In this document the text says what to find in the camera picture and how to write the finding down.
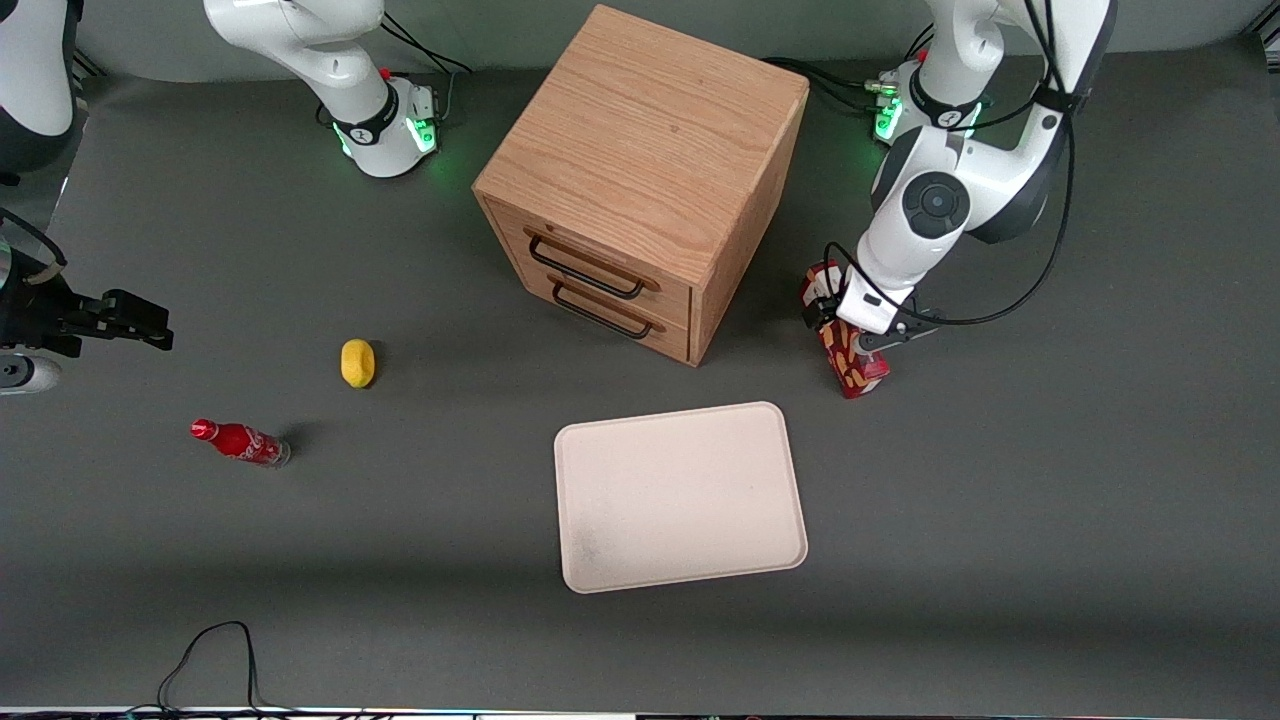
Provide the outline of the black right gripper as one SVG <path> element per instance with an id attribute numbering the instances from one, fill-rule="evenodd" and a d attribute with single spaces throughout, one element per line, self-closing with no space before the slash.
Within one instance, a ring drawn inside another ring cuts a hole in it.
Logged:
<path id="1" fill-rule="evenodd" d="M 101 301 L 82 299 L 61 277 L 61 266 L 4 266 L 1 345 L 78 357 L 81 337 L 137 340 L 170 351 L 174 332 L 168 309 L 124 290 L 106 291 Z"/>

